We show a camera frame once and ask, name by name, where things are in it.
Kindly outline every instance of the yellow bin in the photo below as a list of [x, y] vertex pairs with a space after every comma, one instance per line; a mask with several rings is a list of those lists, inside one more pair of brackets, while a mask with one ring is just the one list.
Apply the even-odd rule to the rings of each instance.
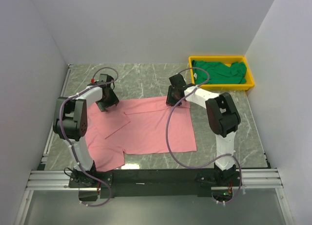
[[[201, 60], [206, 62], [222, 62], [227, 66], [230, 66], [235, 62], [244, 62], [247, 71], [245, 75], [246, 83], [245, 84], [213, 84], [213, 85], [202, 85], [200, 86], [205, 90], [248, 90], [249, 88], [254, 86], [254, 80], [252, 73], [248, 67], [247, 61], [244, 56], [190, 56], [189, 57], [189, 65], [192, 66], [192, 60]], [[194, 81], [194, 73], [191, 70], [191, 79], [192, 83], [195, 84]]]

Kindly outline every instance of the crumpled green fabric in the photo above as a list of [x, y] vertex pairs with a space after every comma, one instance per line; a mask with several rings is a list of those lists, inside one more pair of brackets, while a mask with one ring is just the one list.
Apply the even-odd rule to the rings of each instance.
[[[221, 62], [205, 62], [205, 61], [192, 61], [193, 67], [202, 68], [210, 75], [207, 84], [245, 84], [246, 79], [246, 65], [241, 62], [232, 63], [230, 67]], [[200, 84], [207, 80], [207, 74], [198, 69], [193, 69], [195, 84]]]

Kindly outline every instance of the pink t-shirt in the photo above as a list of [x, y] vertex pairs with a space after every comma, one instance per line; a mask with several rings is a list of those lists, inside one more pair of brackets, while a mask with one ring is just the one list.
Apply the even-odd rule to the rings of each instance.
[[[165, 128], [171, 109], [166, 97], [122, 100], [108, 112], [93, 104], [85, 137], [97, 171], [124, 165], [124, 153], [167, 153]], [[173, 152], [196, 151], [189, 102], [175, 109], [168, 137]]]

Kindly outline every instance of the marble tabletop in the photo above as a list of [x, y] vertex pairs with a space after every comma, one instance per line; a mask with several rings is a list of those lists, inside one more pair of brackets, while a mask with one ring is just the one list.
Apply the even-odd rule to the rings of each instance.
[[[74, 64], [69, 67], [63, 96], [70, 96], [85, 89], [94, 72], [104, 66], [118, 70], [119, 79], [114, 92], [119, 100], [166, 96], [170, 84], [169, 77], [187, 68], [180, 64]], [[106, 69], [105, 73], [115, 76]], [[183, 73], [190, 83], [190, 73]], [[254, 118], [244, 91], [229, 91], [241, 117], [235, 141], [235, 156], [244, 168], [266, 168], [264, 150], [255, 126]], [[191, 104], [191, 117], [195, 133], [197, 151], [176, 153], [177, 158], [189, 165], [199, 166], [216, 157], [215, 135], [210, 130], [206, 110]], [[63, 170], [73, 167], [73, 160], [65, 143], [54, 133], [50, 138], [49, 155], [45, 170]], [[122, 169], [173, 169], [180, 166], [168, 153], [144, 155], [125, 154], [126, 165]]]

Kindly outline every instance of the gray wall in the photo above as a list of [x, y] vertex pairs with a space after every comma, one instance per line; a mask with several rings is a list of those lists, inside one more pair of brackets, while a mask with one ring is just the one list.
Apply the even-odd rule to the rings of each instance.
[[68, 63], [244, 55], [273, 0], [33, 0]]
[[65, 62], [31, 0], [0, 0], [0, 224], [42, 156]]
[[297, 224], [311, 224], [312, 0], [275, 0], [246, 57], [249, 100], [269, 160]]

